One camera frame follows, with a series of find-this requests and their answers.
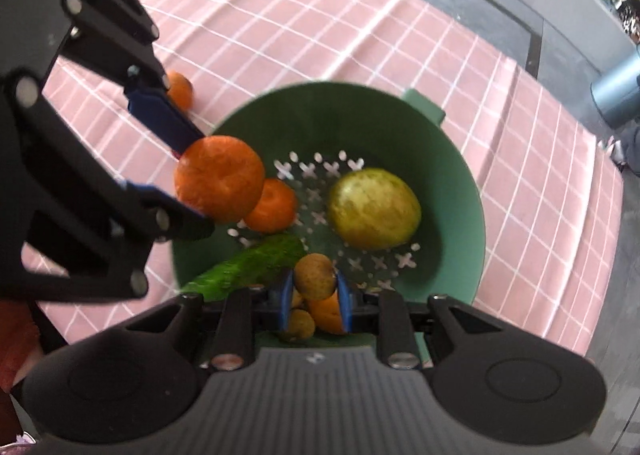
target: pink tablecloth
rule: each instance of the pink tablecloth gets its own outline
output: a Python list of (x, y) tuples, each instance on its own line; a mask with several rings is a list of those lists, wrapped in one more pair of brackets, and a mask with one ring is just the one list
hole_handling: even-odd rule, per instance
[[(161, 31), (157, 56), (194, 84), (193, 118), (204, 131), (256, 94), (313, 78), (394, 94), (413, 86), (443, 106), (443, 128), (486, 216), (475, 305), (587, 350), (616, 248), (622, 180), (594, 136), (511, 59), (421, 0), (142, 2)], [(117, 88), (60, 60), (46, 94), (115, 176), (173, 192), (174, 159), (129, 117)], [(145, 300), (44, 304), (47, 315), (73, 342), (171, 297), (168, 247), (152, 252)]]

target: cucumber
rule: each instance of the cucumber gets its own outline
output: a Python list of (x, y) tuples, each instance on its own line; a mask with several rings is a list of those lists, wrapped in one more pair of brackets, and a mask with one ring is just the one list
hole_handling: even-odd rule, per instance
[(182, 292), (199, 292), (205, 301), (222, 300), (241, 287), (270, 284), (282, 269), (293, 269), (305, 255), (297, 237), (272, 235), (196, 276)]

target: person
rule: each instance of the person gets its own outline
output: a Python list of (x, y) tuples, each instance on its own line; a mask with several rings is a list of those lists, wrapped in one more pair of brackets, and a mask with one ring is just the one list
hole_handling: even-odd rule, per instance
[(620, 138), (612, 136), (598, 144), (620, 171), (628, 169), (640, 177), (640, 126), (625, 128)]

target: gray trash can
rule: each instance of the gray trash can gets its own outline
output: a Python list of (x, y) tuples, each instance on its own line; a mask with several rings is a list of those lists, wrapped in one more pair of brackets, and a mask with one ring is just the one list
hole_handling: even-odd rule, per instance
[(640, 117), (640, 46), (620, 65), (591, 83), (591, 96), (614, 130)]

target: orange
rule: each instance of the orange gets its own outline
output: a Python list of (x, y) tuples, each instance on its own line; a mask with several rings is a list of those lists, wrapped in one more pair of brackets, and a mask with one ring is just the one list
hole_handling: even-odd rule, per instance
[(280, 179), (267, 179), (254, 210), (244, 218), (249, 229), (273, 234), (287, 229), (296, 219), (298, 200), (295, 192)]
[(186, 112), (193, 106), (193, 85), (190, 80), (175, 70), (169, 70), (166, 75), (171, 85), (167, 95), (181, 111)]
[(306, 308), (318, 327), (323, 332), (329, 334), (346, 334), (342, 328), (342, 317), (340, 316), (340, 305), (338, 304), (338, 291), (320, 301), (306, 301)]
[(263, 184), (258, 154), (228, 135), (198, 139), (182, 154), (174, 172), (177, 199), (225, 224), (238, 222), (254, 209)]

